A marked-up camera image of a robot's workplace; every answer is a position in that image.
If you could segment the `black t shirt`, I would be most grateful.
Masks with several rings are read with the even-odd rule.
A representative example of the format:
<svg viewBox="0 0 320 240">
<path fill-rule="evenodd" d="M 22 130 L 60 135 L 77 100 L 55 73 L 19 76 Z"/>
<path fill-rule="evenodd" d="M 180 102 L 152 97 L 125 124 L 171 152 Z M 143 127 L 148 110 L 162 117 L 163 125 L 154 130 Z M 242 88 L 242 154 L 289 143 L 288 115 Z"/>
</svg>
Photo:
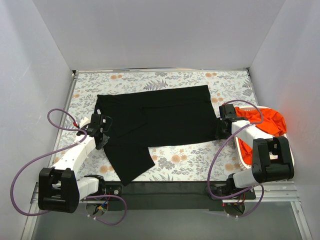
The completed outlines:
<svg viewBox="0 0 320 240">
<path fill-rule="evenodd" d="M 155 165 L 150 147 L 217 140 L 218 118 L 207 85 L 98 95 L 94 110 L 112 119 L 103 149 L 124 186 Z"/>
</svg>

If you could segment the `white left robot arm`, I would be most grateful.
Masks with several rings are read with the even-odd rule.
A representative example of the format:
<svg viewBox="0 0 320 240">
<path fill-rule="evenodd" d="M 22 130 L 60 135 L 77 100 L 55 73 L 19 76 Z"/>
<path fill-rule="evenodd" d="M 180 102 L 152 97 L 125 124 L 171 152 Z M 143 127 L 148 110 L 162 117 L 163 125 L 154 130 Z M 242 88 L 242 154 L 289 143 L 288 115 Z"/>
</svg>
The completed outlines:
<svg viewBox="0 0 320 240">
<path fill-rule="evenodd" d="M 43 168 L 38 176 L 38 207 L 44 211 L 74 213 L 79 202 L 88 196 L 101 200 L 106 196 L 104 178 L 78 171 L 93 150 L 102 149 L 109 140 L 106 135 L 112 119 L 94 113 L 80 121 L 75 135 L 75 146 L 68 149 L 51 168 Z"/>
</svg>

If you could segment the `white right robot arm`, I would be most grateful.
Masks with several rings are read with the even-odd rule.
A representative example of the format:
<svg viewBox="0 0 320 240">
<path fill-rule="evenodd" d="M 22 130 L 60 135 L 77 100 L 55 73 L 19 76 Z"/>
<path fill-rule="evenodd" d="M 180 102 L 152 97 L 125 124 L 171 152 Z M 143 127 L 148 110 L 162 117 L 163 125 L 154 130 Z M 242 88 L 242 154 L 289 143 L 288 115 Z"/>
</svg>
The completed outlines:
<svg viewBox="0 0 320 240">
<path fill-rule="evenodd" d="M 241 139 L 252 149 L 251 168 L 232 174 L 224 186 L 217 188 L 221 194 L 211 192 L 210 173 L 207 177 L 208 193 L 216 199 L 237 199 L 246 191 L 258 184 L 291 180 L 294 177 L 294 164 L 289 141 L 284 136 L 267 134 L 257 127 L 264 122 L 261 110 L 254 106 L 260 114 L 260 120 L 250 122 L 237 116 L 237 111 L 230 101 L 219 107 L 220 122 L 218 137 L 225 139 L 225 144 L 234 137 Z"/>
</svg>

